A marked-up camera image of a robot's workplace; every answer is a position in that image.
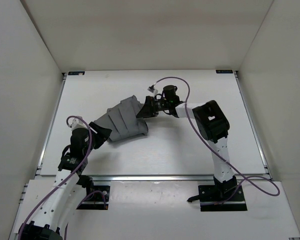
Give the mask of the grey pleated skirt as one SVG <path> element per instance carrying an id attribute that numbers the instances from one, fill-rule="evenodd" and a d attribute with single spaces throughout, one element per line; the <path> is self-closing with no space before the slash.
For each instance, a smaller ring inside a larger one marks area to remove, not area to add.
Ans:
<path id="1" fill-rule="evenodd" d="M 94 123 L 100 127 L 111 130 L 110 142 L 118 142 L 137 135 L 146 135 L 148 125 L 137 114 L 144 105 L 135 95 L 123 99 L 114 107 L 108 108 L 106 113 L 96 119 Z"/>

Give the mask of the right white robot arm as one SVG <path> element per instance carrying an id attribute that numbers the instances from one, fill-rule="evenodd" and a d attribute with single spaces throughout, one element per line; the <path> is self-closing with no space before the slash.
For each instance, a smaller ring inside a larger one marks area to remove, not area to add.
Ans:
<path id="1" fill-rule="evenodd" d="M 158 93 L 152 85 L 148 88 L 152 96 L 147 96 L 137 118 L 157 117 L 159 112 L 166 112 L 175 118 L 187 118 L 195 121 L 199 137 L 211 150 L 214 166 L 213 193 L 218 201 L 226 200 L 237 187 L 237 180 L 230 166 L 228 152 L 228 135 L 230 124 L 218 103 L 210 100 L 207 103 L 188 103 L 181 101 L 175 85 L 167 85 Z"/>

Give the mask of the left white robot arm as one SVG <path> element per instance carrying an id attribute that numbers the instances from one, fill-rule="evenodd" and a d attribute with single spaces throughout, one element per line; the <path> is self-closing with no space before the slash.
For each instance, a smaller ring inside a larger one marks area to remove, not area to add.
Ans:
<path id="1" fill-rule="evenodd" d="M 20 240 L 64 240 L 70 216 L 85 200 L 102 191 L 95 190 L 93 179 L 84 175 L 88 156 L 99 149 L 112 130 L 74 117 L 70 144 L 61 154 L 50 192 L 33 208 L 18 230 Z"/>

